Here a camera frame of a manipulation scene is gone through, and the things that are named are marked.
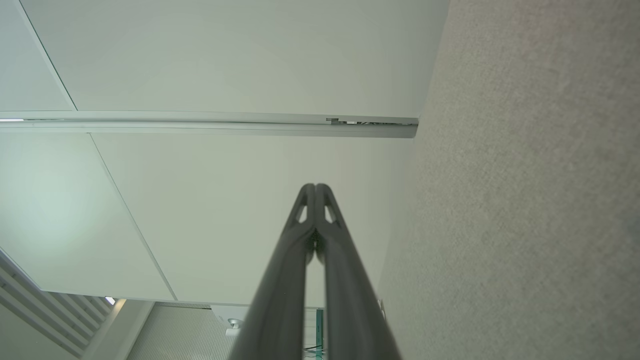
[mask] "white ceiling panel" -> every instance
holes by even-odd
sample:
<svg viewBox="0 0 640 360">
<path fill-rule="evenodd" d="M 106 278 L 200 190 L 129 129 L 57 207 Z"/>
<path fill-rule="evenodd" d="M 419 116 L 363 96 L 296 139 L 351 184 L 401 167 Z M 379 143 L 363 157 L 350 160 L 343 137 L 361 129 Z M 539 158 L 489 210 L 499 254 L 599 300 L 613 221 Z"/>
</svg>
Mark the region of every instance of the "white ceiling panel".
<svg viewBox="0 0 640 360">
<path fill-rule="evenodd" d="M 373 285 L 412 139 L 93 134 L 177 298 L 249 304 L 305 183 L 329 184 Z M 307 306 L 324 306 L 307 267 Z"/>
<path fill-rule="evenodd" d="M 89 134 L 0 134 L 0 248 L 46 291 L 172 299 Z"/>
<path fill-rule="evenodd" d="M 22 0 L 79 110 L 417 117 L 447 0 Z"/>
<path fill-rule="evenodd" d="M 0 1 L 0 111 L 75 110 L 18 0 Z"/>
</svg>

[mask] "ceiling track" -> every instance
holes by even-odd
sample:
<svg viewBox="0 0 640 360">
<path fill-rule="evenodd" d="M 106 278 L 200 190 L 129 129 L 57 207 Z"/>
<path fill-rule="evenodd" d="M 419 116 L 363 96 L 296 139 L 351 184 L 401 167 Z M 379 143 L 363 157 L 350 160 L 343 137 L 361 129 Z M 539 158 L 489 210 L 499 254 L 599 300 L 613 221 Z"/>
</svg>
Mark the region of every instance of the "ceiling track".
<svg viewBox="0 0 640 360">
<path fill-rule="evenodd" d="M 171 120 L 208 122 L 268 122 L 277 124 L 327 124 L 373 122 L 417 125 L 417 117 L 311 115 L 277 113 L 217 113 L 211 111 L 0 111 L 0 119 L 29 120 Z"/>
<path fill-rule="evenodd" d="M 338 118 L 353 119 L 363 117 Z M 0 122 L 0 133 L 186 133 L 215 135 L 337 136 L 413 138 L 416 124 L 223 122 L 220 120 L 25 120 Z"/>
</svg>

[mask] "ceiling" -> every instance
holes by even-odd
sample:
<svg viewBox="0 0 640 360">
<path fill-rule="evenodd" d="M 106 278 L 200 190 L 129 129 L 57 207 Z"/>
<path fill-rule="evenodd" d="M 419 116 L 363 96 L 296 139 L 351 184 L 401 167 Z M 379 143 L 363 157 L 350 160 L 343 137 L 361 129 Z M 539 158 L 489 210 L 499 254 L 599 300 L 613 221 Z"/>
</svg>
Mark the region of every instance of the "ceiling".
<svg viewBox="0 0 640 360">
<path fill-rule="evenodd" d="M 0 133 L 0 248 L 48 291 L 249 304 L 300 187 L 326 183 L 377 285 L 411 146 Z M 307 272 L 307 306 L 324 306 L 323 267 Z"/>
<path fill-rule="evenodd" d="M 413 118 L 447 8 L 423 0 L 22 4 L 78 110 Z"/>
<path fill-rule="evenodd" d="M 446 0 L 0 2 L 0 119 L 87 120 L 0 123 L 0 249 L 47 291 L 249 304 L 298 190 L 327 183 L 377 285 L 412 139 L 308 123 L 415 124 L 446 12 Z M 230 120 L 312 136 L 206 128 Z M 307 270 L 307 305 L 324 306 L 323 268 Z"/>
<path fill-rule="evenodd" d="M 0 1 L 0 49 L 0 111 L 75 109 L 18 1 Z"/>
</svg>

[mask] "ceiling panel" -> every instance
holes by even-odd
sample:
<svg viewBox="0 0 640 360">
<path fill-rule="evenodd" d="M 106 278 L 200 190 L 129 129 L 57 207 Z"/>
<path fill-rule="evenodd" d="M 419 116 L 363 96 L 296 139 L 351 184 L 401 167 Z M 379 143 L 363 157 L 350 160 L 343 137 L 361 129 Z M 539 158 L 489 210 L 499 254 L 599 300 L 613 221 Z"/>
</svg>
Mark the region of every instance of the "ceiling panel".
<svg viewBox="0 0 640 360">
<path fill-rule="evenodd" d="M 447 0 L 22 0 L 79 110 L 417 117 Z"/>
<path fill-rule="evenodd" d="M 0 248 L 46 291 L 172 299 L 89 134 L 0 134 Z"/>
<path fill-rule="evenodd" d="M 305 183 L 332 187 L 377 285 L 412 139 L 93 137 L 179 300 L 249 304 Z M 323 267 L 307 271 L 307 306 L 324 306 Z"/>
<path fill-rule="evenodd" d="M 18 0 L 0 1 L 0 111 L 75 110 Z"/>
</svg>

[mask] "wall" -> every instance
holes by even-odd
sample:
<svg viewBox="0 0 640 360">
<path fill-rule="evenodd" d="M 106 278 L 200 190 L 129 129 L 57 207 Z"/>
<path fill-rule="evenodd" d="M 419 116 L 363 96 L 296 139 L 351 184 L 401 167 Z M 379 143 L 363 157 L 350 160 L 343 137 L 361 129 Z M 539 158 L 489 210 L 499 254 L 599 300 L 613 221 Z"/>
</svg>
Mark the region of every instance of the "wall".
<svg viewBox="0 0 640 360">
<path fill-rule="evenodd" d="M 451 2 L 379 287 L 404 360 L 640 359 L 639 13 Z"/>
<path fill-rule="evenodd" d="M 128 360 L 226 360 L 233 337 L 210 309 L 155 306 Z"/>
<path fill-rule="evenodd" d="M 96 332 L 82 360 L 124 360 L 153 306 L 152 301 L 119 299 Z"/>
<path fill-rule="evenodd" d="M 77 360 L 2 305 L 0 305 L 0 358 L 2 360 Z"/>
</svg>

